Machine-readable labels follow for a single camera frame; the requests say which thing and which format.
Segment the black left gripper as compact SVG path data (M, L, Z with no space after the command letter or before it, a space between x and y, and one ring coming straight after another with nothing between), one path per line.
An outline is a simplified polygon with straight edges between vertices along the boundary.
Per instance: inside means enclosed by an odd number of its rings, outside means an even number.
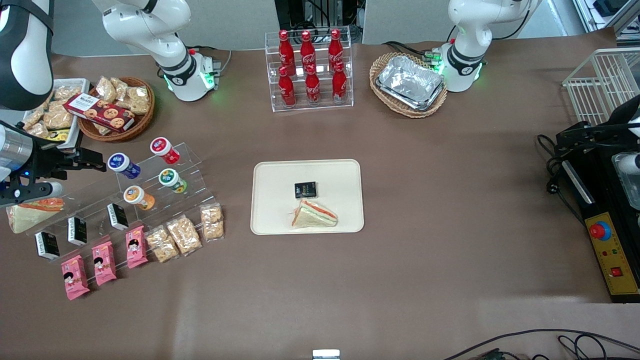
M594 133L598 132L598 143L592 141ZM560 139L561 151L582 151L596 148L599 145L636 150L636 123L610 124L608 122L591 126L590 124L575 124L557 133Z

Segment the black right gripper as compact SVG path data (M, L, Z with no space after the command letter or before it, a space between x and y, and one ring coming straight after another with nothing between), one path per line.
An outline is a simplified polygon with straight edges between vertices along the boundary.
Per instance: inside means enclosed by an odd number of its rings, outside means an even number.
M30 178L55 178L66 180L62 171L70 170L95 170L105 173L106 164L103 162L103 154L91 149L76 149L75 166L70 153L59 150L58 143L51 141L34 141L32 155L30 157Z

